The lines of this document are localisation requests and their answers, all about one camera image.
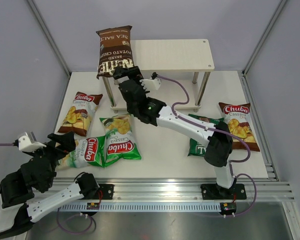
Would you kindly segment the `brown Kettle sea salt bag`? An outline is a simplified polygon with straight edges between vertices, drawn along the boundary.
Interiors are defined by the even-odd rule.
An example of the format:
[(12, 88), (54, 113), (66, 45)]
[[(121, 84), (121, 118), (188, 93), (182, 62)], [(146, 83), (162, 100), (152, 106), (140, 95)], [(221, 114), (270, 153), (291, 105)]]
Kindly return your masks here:
[(99, 62), (97, 78), (111, 78), (116, 67), (135, 66), (131, 47), (131, 25), (96, 31), (99, 36)]

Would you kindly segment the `brown Chuba bag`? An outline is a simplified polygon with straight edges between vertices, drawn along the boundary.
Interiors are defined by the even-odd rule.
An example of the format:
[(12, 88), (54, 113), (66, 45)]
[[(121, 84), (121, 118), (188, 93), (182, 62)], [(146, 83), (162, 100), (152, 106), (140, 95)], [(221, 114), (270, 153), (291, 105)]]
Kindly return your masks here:
[(245, 149), (243, 142), (249, 147), (251, 151), (260, 152), (257, 144), (255, 134), (252, 130), (251, 121), (251, 104), (230, 104), (218, 103), (224, 122), (227, 124), (230, 133), (239, 138), (233, 138), (233, 149)]
[(61, 134), (74, 132), (86, 137), (102, 98), (103, 94), (86, 94), (78, 91), (57, 132)]

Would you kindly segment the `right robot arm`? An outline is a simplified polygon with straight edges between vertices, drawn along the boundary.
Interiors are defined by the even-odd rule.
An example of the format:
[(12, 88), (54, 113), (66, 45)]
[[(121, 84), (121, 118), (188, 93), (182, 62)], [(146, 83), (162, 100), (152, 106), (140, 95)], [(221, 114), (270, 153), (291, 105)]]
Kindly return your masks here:
[(174, 106), (147, 96), (161, 86), (161, 77), (156, 73), (145, 79), (137, 66), (117, 66), (112, 76), (116, 80), (128, 78), (119, 84), (119, 90), (130, 114), (144, 124), (176, 131), (205, 147), (204, 159), (214, 167), (216, 174), (215, 195), (229, 198), (235, 192), (236, 178), (229, 161), (233, 138), (226, 123), (195, 119), (176, 111)]

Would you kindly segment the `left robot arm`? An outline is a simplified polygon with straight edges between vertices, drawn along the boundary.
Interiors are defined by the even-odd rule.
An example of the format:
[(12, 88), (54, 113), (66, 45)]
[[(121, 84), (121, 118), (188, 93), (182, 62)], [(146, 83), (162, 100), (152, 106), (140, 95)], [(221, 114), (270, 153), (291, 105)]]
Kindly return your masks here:
[(55, 193), (49, 192), (59, 161), (75, 150), (76, 142), (73, 132), (47, 137), (49, 140), (41, 143), (32, 132), (24, 132), (10, 143), (30, 159), (0, 182), (0, 240), (29, 231), (68, 203), (93, 199), (98, 194), (100, 186), (91, 173), (83, 173)]

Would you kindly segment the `white two-tier shelf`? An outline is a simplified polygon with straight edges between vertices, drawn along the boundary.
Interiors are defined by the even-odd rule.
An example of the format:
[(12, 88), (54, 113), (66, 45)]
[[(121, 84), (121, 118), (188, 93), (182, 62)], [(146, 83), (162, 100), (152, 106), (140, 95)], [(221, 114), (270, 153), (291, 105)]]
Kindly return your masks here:
[[(149, 78), (153, 72), (179, 81), (189, 94), (189, 103), (177, 105), (177, 110), (201, 108), (203, 94), (211, 72), (215, 70), (213, 55), (208, 39), (157, 39), (131, 40), (133, 60), (143, 77)], [(118, 88), (118, 80), (103, 78), (108, 95), (107, 108), (115, 114), (126, 110), (126, 102)], [(172, 105), (181, 100), (182, 89), (178, 85), (162, 80), (157, 91), (149, 96)]]

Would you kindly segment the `green Chuba bag sideways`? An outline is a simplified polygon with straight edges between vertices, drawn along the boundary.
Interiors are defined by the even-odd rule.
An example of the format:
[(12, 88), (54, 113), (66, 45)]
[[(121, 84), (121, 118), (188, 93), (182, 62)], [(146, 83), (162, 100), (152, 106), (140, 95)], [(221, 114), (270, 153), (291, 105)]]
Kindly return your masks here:
[(88, 166), (105, 167), (104, 146), (106, 136), (87, 137), (75, 140), (75, 150), (58, 161), (57, 171)]

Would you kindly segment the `green Chuba bag upright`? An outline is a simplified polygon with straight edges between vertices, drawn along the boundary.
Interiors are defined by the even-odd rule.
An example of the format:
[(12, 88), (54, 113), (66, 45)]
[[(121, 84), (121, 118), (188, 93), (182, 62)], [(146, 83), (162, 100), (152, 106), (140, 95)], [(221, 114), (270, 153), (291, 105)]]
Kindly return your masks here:
[(101, 117), (105, 132), (103, 167), (108, 167), (120, 159), (141, 160), (133, 133), (132, 116), (128, 114)]

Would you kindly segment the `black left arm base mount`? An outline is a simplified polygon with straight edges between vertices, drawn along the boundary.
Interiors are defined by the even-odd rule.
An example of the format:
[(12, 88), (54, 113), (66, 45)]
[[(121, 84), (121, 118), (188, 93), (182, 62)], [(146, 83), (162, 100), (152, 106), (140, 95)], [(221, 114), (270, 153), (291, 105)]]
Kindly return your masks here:
[(99, 189), (93, 195), (91, 200), (112, 200), (114, 195), (114, 184), (101, 183), (99, 184)]

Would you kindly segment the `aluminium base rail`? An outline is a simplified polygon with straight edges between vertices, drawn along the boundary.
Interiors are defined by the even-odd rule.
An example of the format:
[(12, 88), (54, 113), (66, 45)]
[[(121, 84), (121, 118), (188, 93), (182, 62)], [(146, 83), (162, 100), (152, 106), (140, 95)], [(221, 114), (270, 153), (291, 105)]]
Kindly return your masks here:
[[(98, 178), (98, 184), (111, 184), (113, 202), (201, 202), (202, 184), (214, 184), (214, 178)], [(257, 202), (293, 202), (288, 182), (275, 179), (254, 180)]]

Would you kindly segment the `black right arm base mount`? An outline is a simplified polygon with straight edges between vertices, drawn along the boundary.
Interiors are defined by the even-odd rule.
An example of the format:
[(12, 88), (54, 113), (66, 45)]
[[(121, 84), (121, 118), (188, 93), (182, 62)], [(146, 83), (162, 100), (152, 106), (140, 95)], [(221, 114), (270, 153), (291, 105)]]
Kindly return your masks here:
[(221, 187), (216, 183), (206, 183), (200, 185), (203, 200), (246, 200), (247, 194), (245, 186), (235, 183), (229, 189)]

